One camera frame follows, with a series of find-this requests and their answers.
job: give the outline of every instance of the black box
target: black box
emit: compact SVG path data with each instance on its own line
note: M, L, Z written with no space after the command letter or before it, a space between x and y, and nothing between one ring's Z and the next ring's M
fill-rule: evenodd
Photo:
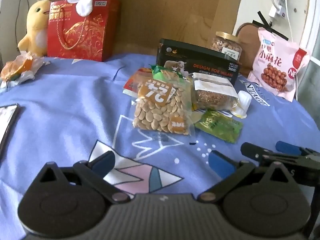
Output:
M235 84L240 70L240 63L226 54L166 39L160 40L156 63L159 66L182 70L182 73L198 72L224 77L232 85Z

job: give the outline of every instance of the gift bag handle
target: gift bag handle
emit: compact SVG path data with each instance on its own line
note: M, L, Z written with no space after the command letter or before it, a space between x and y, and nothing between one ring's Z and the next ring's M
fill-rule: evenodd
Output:
M60 33L59 33L59 25L58 25L58 24L59 24L59 21L57 22L57 34L58 34L58 39L59 39L60 44L61 44L61 46L62 46L63 48L65 48L65 49L67 49L67 50L71 50L71 49L73 49L74 47L76 47L76 46L79 44L79 42L80 42L80 40L81 40L81 38L82 38L82 35L83 35L84 24L85 24L86 21L87 21L87 17L84 18L84 21L83 21L83 23L82 23L81 33L80 33L80 36L79 36L78 41L77 41L73 46L71 46L71 47L68 47L66 43L63 43L63 42L62 42L62 39L61 39L61 36L60 36Z

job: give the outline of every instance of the small white cup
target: small white cup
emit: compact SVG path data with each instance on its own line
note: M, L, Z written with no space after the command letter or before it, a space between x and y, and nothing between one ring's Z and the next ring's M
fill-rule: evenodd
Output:
M247 117L247 111L250 106L252 96L245 91L240 91L238 93L238 97L238 105L236 106L235 110L231 111L231 113L236 117L244 119Z

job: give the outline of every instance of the red gift bag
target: red gift bag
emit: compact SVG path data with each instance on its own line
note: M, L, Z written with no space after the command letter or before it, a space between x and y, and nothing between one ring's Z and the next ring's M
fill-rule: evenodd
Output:
M51 3L48 57L105 61L112 55L120 2L93 0L92 13L83 18L75 1Z

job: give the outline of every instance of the blue blanket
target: blue blanket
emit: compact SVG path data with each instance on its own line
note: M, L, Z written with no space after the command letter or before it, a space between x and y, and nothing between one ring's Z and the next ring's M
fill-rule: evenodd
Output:
M196 130L190 137L154 134L132 128L132 98L122 93L127 79L155 57L119 55L106 63L48 58L34 81L0 94L0 105L18 103L22 111L8 137L0 166L0 239L18 240L24 231L17 206L34 177L48 161L71 166L116 150L106 165L105 180L127 192L193 193L212 187L221 178L210 169L208 154L215 149L240 161L244 142L276 151L281 140L320 151L320 132L297 102L259 88L240 76L235 88L253 96L248 117L236 144Z

